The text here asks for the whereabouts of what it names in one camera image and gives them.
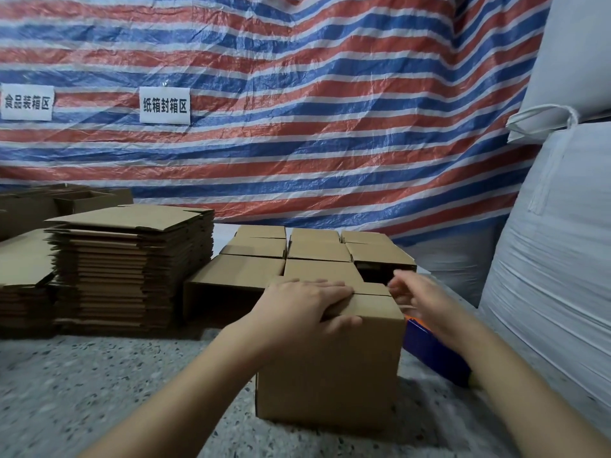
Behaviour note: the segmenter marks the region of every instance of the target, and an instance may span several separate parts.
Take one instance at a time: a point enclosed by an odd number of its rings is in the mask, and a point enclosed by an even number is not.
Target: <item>hand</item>
[[[423,320],[442,343],[463,354],[464,336],[479,323],[473,315],[430,278],[414,272],[395,270],[388,287],[399,305],[414,306],[404,313]]]
[[[271,284],[242,323],[256,333],[252,337],[259,339],[268,356],[276,356],[359,326],[362,319],[348,315],[321,323],[328,307],[353,292],[341,281],[293,280]]]

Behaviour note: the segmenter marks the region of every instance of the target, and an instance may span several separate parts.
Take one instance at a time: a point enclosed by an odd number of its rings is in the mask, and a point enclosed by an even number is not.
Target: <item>red white blue striped tarp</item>
[[[0,121],[0,188],[131,187],[235,223],[386,232],[507,215],[536,148],[507,146],[550,0],[0,0],[0,82],[54,85]],[[140,124],[139,86],[192,124]]]

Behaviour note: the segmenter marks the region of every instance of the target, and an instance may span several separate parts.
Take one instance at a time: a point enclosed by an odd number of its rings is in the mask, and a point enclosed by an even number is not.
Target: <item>white sign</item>
[[[55,89],[49,85],[2,84],[0,116],[4,120],[45,120],[53,117]]]
[[[191,124],[190,88],[140,87],[140,122]]]

